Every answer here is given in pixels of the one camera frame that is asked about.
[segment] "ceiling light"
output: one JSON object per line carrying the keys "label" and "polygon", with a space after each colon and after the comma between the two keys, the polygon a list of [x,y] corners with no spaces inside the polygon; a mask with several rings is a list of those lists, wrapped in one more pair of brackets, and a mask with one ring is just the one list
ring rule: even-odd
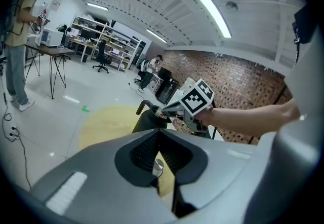
{"label": "ceiling light", "polygon": [[97,4],[87,3],[87,5],[108,11],[108,8],[97,5]]}
{"label": "ceiling light", "polygon": [[210,14],[213,16],[213,18],[216,21],[218,27],[222,31],[223,36],[225,38],[231,38],[232,35],[229,32],[229,29],[228,29],[228,27],[226,25],[226,22],[225,22],[225,20],[224,20],[224,18],[222,16],[222,14],[220,13],[218,8],[216,7],[215,3],[212,0],[200,0],[200,1],[207,8],[207,10],[210,12]]}
{"label": "ceiling light", "polygon": [[73,102],[75,102],[75,103],[80,103],[79,100],[73,99],[72,97],[69,97],[69,96],[67,96],[67,95],[64,95],[63,97],[64,97],[65,99],[70,100],[70,101],[73,101]]}
{"label": "ceiling light", "polygon": [[166,41],[162,38],[160,38],[157,34],[153,33],[151,30],[147,29],[147,32],[151,33],[152,35],[154,35],[155,37],[157,37],[159,40],[163,41],[164,43],[166,43]]}

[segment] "yellow mat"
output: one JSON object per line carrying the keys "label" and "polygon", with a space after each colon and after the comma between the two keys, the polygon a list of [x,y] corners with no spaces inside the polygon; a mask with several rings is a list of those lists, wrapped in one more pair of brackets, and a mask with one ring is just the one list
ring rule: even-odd
{"label": "yellow mat", "polygon": [[[80,150],[89,145],[131,134],[140,117],[136,115],[137,108],[127,105],[115,105],[91,113],[80,132]],[[164,197],[173,192],[174,175],[160,152],[156,158],[161,159],[164,164],[163,174],[158,178],[160,197]]]}

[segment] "microwave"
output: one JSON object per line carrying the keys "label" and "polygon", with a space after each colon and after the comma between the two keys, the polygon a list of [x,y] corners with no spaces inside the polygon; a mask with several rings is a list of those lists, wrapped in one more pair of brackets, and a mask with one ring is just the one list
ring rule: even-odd
{"label": "microwave", "polygon": [[59,32],[57,30],[51,30],[48,28],[43,28],[42,30],[42,38],[40,42],[48,47],[54,47],[61,45],[63,32]]}

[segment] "black handle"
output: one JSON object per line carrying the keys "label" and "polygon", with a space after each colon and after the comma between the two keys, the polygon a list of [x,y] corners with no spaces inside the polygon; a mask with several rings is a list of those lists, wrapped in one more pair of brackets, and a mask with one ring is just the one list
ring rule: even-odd
{"label": "black handle", "polygon": [[147,105],[149,108],[151,108],[153,106],[152,102],[150,102],[149,100],[143,100],[141,102],[141,104],[138,106],[138,109],[136,111],[136,115],[139,115],[142,113],[142,110],[144,108],[144,105]]}

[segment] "floor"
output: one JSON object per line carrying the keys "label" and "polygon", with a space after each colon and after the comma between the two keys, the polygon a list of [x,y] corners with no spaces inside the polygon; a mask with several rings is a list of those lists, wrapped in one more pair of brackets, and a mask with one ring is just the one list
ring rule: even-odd
{"label": "floor", "polygon": [[[12,115],[12,120],[4,122],[3,127],[7,136],[13,124],[16,124],[20,131],[21,141],[26,148],[27,173],[31,185],[78,152],[79,132],[91,113],[109,105],[138,106],[142,101],[142,97],[130,88],[138,88],[133,81],[136,70],[127,70],[124,73],[109,67],[109,74],[105,71],[97,72],[96,69],[92,69],[92,65],[97,64],[95,61],[81,63],[78,56],[65,63],[67,86],[64,88],[58,76],[52,100],[49,61],[49,56],[41,57],[40,76],[34,66],[30,69],[25,91],[29,97],[35,99],[35,104],[24,112],[19,111],[16,102],[10,103],[5,76],[2,77],[8,112]],[[141,95],[153,104],[162,106],[148,89]],[[1,95],[0,114],[3,115],[5,110],[4,98]],[[9,142],[2,132],[0,136],[0,160],[5,173],[11,181],[29,190],[20,142]]]}

